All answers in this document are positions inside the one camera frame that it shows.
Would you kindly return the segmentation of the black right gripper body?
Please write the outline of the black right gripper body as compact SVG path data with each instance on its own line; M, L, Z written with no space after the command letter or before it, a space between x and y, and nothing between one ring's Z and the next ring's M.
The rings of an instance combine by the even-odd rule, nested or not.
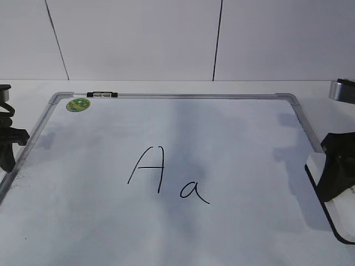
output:
M328 133L321 146L326 154L326 166L338 161L347 166L354 166L354 132Z

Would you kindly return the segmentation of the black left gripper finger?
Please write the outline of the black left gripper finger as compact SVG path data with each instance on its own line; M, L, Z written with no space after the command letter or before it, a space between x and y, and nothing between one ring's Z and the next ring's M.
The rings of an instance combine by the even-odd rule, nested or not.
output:
M1 169L12 172L14 168L14 154L12 144L1 144Z

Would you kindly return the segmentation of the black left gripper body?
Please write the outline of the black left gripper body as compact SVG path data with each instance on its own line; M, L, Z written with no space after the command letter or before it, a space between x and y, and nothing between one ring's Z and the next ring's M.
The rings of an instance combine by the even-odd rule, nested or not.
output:
M25 146L30 136L25 129L15 129L12 127L1 128L1 144L18 144Z

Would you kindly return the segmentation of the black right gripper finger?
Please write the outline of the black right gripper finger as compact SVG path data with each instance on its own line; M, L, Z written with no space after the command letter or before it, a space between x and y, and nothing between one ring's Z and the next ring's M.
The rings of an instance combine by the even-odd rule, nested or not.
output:
M354 186L354 154L331 152L317 184L316 192L322 202L329 202Z

